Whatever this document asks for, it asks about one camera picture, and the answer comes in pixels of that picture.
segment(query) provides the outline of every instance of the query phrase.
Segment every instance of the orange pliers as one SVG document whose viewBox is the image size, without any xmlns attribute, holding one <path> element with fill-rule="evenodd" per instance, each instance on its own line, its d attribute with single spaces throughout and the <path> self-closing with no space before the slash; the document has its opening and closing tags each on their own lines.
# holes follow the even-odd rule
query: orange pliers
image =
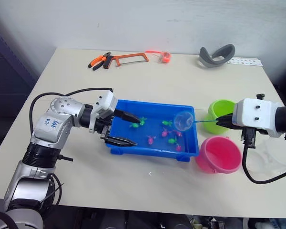
<svg viewBox="0 0 286 229">
<path fill-rule="evenodd" d="M 92 66 L 94 66 L 97 62 L 100 62 L 99 64 L 97 64 L 96 66 L 94 66 L 92 68 L 92 70 L 96 70 L 99 69 L 104 62 L 106 61 L 107 57 L 110 56 L 110 52 L 105 53 L 103 56 L 99 56 L 98 58 L 95 58 L 93 61 L 90 62 L 90 64 L 88 64 L 88 68 L 91 68 Z"/>
</svg>

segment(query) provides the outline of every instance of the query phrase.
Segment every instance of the green toy fish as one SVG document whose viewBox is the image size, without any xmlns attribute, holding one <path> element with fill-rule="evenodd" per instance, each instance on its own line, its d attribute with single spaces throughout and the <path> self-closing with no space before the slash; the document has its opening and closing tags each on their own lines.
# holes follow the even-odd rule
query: green toy fish
<svg viewBox="0 0 286 229">
<path fill-rule="evenodd" d="M 129 127 L 138 128 L 138 127 L 139 127 L 139 124 L 137 124 L 137 123 L 131 123 L 131 125 L 130 125 Z"/>
<path fill-rule="evenodd" d="M 178 143 L 177 137 L 168 139 L 168 143 L 170 143 L 170 144 L 176 144 L 176 143 Z"/>
<path fill-rule="evenodd" d="M 162 124 L 171 127 L 173 122 L 172 121 L 162 121 Z"/>
<path fill-rule="evenodd" d="M 140 118 L 140 125 L 144 125 L 145 124 L 145 121 L 147 120 L 147 118 Z"/>
</svg>

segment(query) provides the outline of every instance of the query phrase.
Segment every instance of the black wire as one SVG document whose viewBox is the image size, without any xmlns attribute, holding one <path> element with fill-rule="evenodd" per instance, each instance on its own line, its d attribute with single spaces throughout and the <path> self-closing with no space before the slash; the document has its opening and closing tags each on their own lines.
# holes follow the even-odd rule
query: black wire
<svg viewBox="0 0 286 229">
<path fill-rule="evenodd" d="M 19 229 L 13 219 L 6 213 L 0 211 L 0 219 L 9 229 Z"/>
<path fill-rule="evenodd" d="M 64 96 L 64 95 L 61 94 L 61 93 L 47 92 L 47 93 L 42 93 L 42 94 L 36 96 L 35 99 L 33 99 L 32 103 L 31 103 L 31 106 L 30 106 L 30 111 L 29 111 L 29 122 L 30 122 L 30 131 L 31 131 L 31 134 L 33 134 L 33 130 L 34 130 L 34 127 L 33 127 L 33 108 L 34 108 L 34 105 L 35 105 L 35 103 L 36 103 L 36 101 L 37 101 L 38 99 L 40 99 L 41 97 L 46 96 L 46 95 L 59 95 L 59 96 Z"/>
<path fill-rule="evenodd" d="M 80 89 L 80 90 L 77 90 L 75 92 L 70 92 L 70 93 L 67 93 L 66 96 L 70 96 L 73 94 L 77 94 L 80 92 L 86 92 L 86 91 L 104 91 L 104 90 L 113 92 L 113 89 L 110 87 L 93 87 L 93 88 Z"/>
<path fill-rule="evenodd" d="M 61 195 L 62 195 L 61 182 L 59 181 L 58 177 L 54 173 L 52 175 L 55 178 L 55 180 L 56 180 L 56 182 L 58 184 L 58 187 L 59 187 L 59 196 L 58 196 L 58 199 L 57 199 L 57 202 L 56 202 L 56 205 L 58 205 L 59 202 L 61 201 Z"/>
<path fill-rule="evenodd" d="M 262 185 L 262 184 L 268 184 L 268 183 L 271 183 L 271 182 L 274 182 L 276 180 L 279 180 L 283 177 L 286 177 L 286 172 L 285 173 L 282 173 L 281 175 L 278 175 L 274 178 L 271 178 L 269 180 L 262 180 L 262 181 L 259 181 L 259 180 L 254 180 L 249 172 L 248 172 L 248 169 L 247 169 L 247 166 L 246 166 L 246 160 L 247 160 L 247 152 L 248 152 L 248 144 L 245 144 L 244 146 L 244 152 L 243 152 L 243 161 L 242 161 L 242 164 L 243 164 L 243 169 L 244 169 L 244 172 L 246 174 L 246 176 L 249 178 L 249 180 L 251 180 L 253 183 L 255 184 L 259 184 L 259 185 Z"/>
</svg>

